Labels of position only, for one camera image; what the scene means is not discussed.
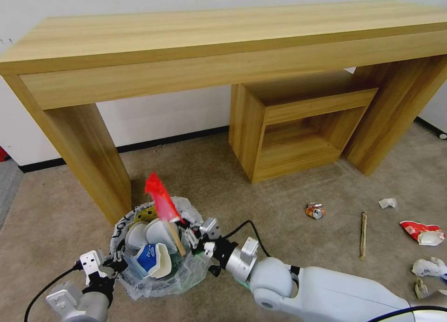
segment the red plastic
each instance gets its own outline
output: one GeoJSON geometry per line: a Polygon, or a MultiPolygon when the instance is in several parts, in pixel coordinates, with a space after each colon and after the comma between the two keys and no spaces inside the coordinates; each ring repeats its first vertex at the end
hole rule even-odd
{"type": "Polygon", "coordinates": [[[400,225],[413,237],[413,239],[417,240],[420,245],[437,246],[446,238],[444,231],[435,224],[426,225],[404,220],[400,222],[400,225]]]}
{"type": "Polygon", "coordinates": [[[8,157],[8,154],[4,149],[0,147],[0,162],[6,161],[6,158],[8,157]]]}
{"type": "Polygon", "coordinates": [[[145,193],[150,194],[155,202],[158,218],[169,222],[182,220],[176,206],[172,203],[169,193],[155,172],[146,180],[145,193]]]}

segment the small wooden shelf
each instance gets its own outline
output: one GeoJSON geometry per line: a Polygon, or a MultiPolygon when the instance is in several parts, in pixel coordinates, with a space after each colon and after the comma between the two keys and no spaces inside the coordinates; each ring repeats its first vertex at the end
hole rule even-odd
{"type": "Polygon", "coordinates": [[[336,161],[376,91],[345,71],[233,85],[230,144],[252,182],[336,161]]]}

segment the table top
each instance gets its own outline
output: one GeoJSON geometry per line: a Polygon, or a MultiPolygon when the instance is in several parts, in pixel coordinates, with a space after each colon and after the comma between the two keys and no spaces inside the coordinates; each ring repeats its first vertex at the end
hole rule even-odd
{"type": "Polygon", "coordinates": [[[440,30],[447,30],[447,9],[394,0],[53,17],[43,20],[0,55],[0,74],[173,60],[440,30]]]}

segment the trash bin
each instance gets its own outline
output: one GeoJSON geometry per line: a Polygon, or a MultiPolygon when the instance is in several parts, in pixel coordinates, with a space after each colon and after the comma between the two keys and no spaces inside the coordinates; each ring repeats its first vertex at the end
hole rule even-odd
{"type": "MultiPolygon", "coordinates": [[[[181,217],[191,223],[202,223],[203,218],[200,213],[191,205],[186,198],[171,197],[181,217]]],[[[118,275],[118,281],[126,288],[126,292],[133,300],[139,297],[161,297],[169,294],[181,294],[201,282],[208,271],[210,265],[209,258],[204,253],[193,254],[188,245],[184,231],[180,229],[181,242],[185,247],[186,255],[182,258],[177,251],[170,255],[172,269],[171,272],[160,279],[141,275],[132,267],[130,257],[135,255],[135,250],[126,247],[125,238],[129,227],[140,218],[150,215],[150,208],[154,202],[141,204],[133,211],[126,214],[114,228],[113,236],[110,240],[110,253],[117,258],[124,258],[129,264],[128,268],[118,275]]]]}

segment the red flag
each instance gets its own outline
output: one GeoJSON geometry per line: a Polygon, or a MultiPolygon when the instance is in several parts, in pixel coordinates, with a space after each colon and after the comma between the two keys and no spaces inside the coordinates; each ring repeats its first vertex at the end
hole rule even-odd
{"type": "Polygon", "coordinates": [[[150,194],[155,202],[155,210],[158,218],[169,222],[182,220],[176,206],[172,203],[168,191],[155,172],[152,172],[149,179],[146,180],[145,193],[150,194]]]}

